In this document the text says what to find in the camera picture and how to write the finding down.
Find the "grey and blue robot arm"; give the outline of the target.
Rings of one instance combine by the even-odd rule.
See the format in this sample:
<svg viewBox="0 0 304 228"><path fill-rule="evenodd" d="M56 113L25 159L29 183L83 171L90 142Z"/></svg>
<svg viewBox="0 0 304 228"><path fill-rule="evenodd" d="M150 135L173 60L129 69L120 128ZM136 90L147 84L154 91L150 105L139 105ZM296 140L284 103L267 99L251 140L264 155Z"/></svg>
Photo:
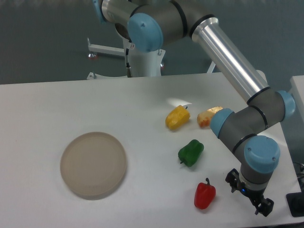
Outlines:
<svg viewBox="0 0 304 228"><path fill-rule="evenodd" d="M289 118L295 101L286 91L274 91L219 27L218 19L193 0L160 4L132 0L95 0L100 22L122 25L135 47L144 53L184 37L190 37L208 54L247 103L239 112L225 108L211 119L210 127L240 161L226 182L232 191L249 198L256 213L268 216L274 202L264 191L276 169L280 149L261 133Z"/></svg>

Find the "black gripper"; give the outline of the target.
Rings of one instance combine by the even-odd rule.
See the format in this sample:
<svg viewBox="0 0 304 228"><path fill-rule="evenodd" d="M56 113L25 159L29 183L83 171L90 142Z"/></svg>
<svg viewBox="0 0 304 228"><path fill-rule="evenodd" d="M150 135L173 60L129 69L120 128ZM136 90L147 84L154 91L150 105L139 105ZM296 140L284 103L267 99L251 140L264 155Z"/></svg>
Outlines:
<svg viewBox="0 0 304 228"><path fill-rule="evenodd" d="M226 175L225 182L230 185L232 193L238 190L250 199L252 205L256 208L255 215L262 214L267 217L272 212L274 202L269 198L265 199L263 195L266 183L252 183L242 175L239 175L236 169L232 169Z"/></svg>

